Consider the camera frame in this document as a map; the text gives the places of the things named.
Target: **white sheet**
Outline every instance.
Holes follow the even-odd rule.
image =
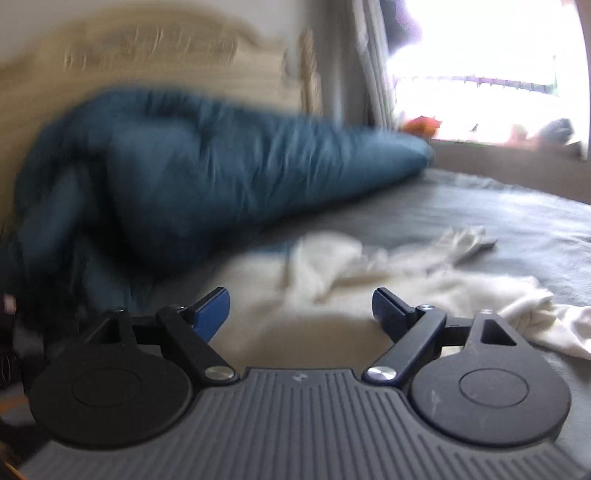
[[[361,372],[391,341],[374,320],[371,298],[386,287],[410,305],[449,315],[491,309],[528,340],[591,359],[591,307],[553,303],[532,277],[467,273],[459,260],[494,244],[483,229],[451,229],[427,247],[364,248],[339,233],[300,239],[289,256],[250,253],[222,269],[231,314],[211,345],[235,368],[352,367]]]

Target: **window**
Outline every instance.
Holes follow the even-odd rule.
[[[423,31],[389,61],[396,114],[443,121],[438,138],[504,144],[567,118],[589,132],[586,50],[561,0],[407,0]]]

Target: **stuffed animal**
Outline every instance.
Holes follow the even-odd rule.
[[[414,135],[415,137],[421,137],[424,140],[429,140],[437,134],[440,126],[441,122],[439,120],[428,116],[419,116],[405,122],[400,128],[400,131]]]

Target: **mattress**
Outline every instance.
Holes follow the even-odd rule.
[[[491,179],[428,170],[420,178],[321,212],[289,218],[249,239],[248,248],[287,249],[313,231],[338,231],[367,245],[428,243],[449,226],[478,226],[498,238],[492,251],[460,266],[494,274],[533,275],[559,303],[591,305],[591,206]],[[152,308],[194,299],[223,261],[168,282]],[[591,362],[541,350],[568,382],[570,415],[558,444],[591,468]]]

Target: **silver bolt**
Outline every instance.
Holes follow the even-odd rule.
[[[365,374],[374,382],[383,383],[389,382],[396,378],[397,372],[390,367],[371,367],[368,368]]]
[[[205,376],[216,382],[231,380],[234,375],[236,375],[236,372],[224,365],[216,365],[215,367],[209,367],[205,370]]]

